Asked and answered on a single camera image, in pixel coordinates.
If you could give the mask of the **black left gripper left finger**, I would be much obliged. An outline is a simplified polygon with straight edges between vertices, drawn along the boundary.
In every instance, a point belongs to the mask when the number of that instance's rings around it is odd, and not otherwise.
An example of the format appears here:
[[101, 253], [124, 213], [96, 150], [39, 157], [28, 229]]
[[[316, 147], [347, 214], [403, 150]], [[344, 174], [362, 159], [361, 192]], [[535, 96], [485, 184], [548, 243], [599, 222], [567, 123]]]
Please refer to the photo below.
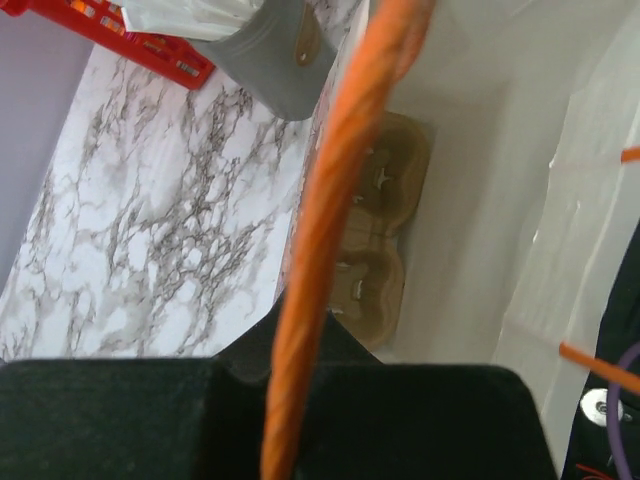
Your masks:
[[256, 479], [262, 408], [214, 359], [1, 368], [4, 479]]

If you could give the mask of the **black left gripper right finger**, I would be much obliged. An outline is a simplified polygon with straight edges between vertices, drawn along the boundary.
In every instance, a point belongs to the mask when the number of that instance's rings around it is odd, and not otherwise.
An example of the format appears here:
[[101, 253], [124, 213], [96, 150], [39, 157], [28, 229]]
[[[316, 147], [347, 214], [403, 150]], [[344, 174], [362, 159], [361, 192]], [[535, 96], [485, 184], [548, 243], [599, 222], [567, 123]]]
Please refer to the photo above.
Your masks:
[[514, 372], [470, 365], [324, 365], [297, 479], [555, 479], [539, 415]]

